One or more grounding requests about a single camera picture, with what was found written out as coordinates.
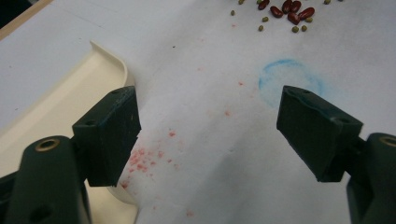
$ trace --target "seed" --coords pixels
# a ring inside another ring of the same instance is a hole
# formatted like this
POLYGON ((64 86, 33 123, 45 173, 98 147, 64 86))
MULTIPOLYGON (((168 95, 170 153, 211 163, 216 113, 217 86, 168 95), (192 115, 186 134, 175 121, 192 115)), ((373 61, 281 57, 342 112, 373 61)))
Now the seed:
POLYGON ((291 28, 291 30, 292 30, 294 33, 298 33, 298 26, 293 26, 293 28, 291 28))
POLYGON ((291 4, 293 2, 291 0, 286 0, 283 5, 282 5, 282 11, 285 14, 288 14, 290 12, 291 4))
POLYGON ((277 7, 272 6, 270 10, 276 18, 281 18, 283 16, 283 12, 277 7))
POLYGON ((294 12, 289 13, 288 20, 291 21, 294 25, 298 25, 298 23, 300 22, 300 18, 294 12))
POLYGON ((308 17, 311 17, 312 15, 314 15, 315 13, 315 9, 312 7, 308 7, 306 8, 304 11, 300 12, 298 14, 298 17, 300 17, 300 20, 303 21, 308 17))
POLYGON ((301 7, 301 2, 300 1, 294 1, 291 4, 290 12, 297 12, 301 7))
POLYGON ((264 10, 268 4, 270 4, 270 0, 262 0, 262 2, 259 3, 258 9, 264 10))

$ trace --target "white table surface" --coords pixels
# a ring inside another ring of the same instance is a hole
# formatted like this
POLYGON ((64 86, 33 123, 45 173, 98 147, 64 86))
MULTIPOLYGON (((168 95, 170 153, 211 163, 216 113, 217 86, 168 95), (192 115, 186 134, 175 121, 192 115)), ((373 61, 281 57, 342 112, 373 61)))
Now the white table surface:
POLYGON ((316 182, 276 129, 281 88, 342 108, 363 139, 396 134, 396 1, 302 2, 316 14, 294 34, 252 0, 55 0, 0 41, 0 128, 92 39, 136 82, 143 130, 120 179, 136 223, 349 223, 348 175, 316 182))

